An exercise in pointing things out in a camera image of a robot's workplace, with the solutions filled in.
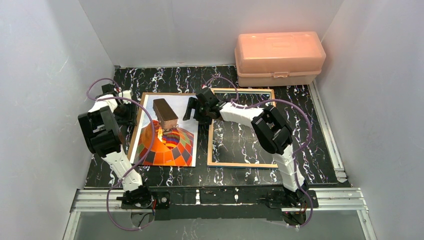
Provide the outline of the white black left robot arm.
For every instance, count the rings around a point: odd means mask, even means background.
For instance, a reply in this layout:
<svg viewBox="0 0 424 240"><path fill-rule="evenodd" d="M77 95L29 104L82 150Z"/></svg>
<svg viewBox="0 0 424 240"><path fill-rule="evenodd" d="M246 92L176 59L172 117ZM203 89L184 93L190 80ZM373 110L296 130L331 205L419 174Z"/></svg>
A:
<svg viewBox="0 0 424 240"><path fill-rule="evenodd" d="M132 169L124 151L124 137L120 126L137 125L137 108L131 104L132 91L121 90L109 83L102 87L93 107L78 115L78 122L89 151L110 165L121 180L124 195L118 199L129 204L140 203L151 197L141 175Z"/></svg>

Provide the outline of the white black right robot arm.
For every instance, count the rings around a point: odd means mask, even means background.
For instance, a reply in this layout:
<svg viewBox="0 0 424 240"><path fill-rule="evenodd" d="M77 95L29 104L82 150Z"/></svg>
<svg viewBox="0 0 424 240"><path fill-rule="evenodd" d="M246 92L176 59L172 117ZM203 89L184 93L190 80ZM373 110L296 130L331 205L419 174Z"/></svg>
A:
<svg viewBox="0 0 424 240"><path fill-rule="evenodd" d="M233 122L253 129L260 146L277 163L284 190L302 198L307 190L304 176L293 150L293 130L280 111L272 104L261 107L236 104L216 97L211 88L204 87L187 103L183 120L194 118L200 125L211 125L213 120Z"/></svg>

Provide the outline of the blue wooden picture frame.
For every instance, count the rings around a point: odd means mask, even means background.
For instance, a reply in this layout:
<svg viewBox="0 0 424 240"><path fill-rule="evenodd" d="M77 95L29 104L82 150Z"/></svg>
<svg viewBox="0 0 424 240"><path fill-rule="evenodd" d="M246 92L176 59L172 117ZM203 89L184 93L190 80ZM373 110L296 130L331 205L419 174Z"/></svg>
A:
<svg viewBox="0 0 424 240"><path fill-rule="evenodd" d="M212 88L222 100L238 98L241 105L254 105L274 99L272 89ZM235 122L213 120L208 131L207 165L219 168L276 169L278 166L270 153L260 145L254 130Z"/></svg>

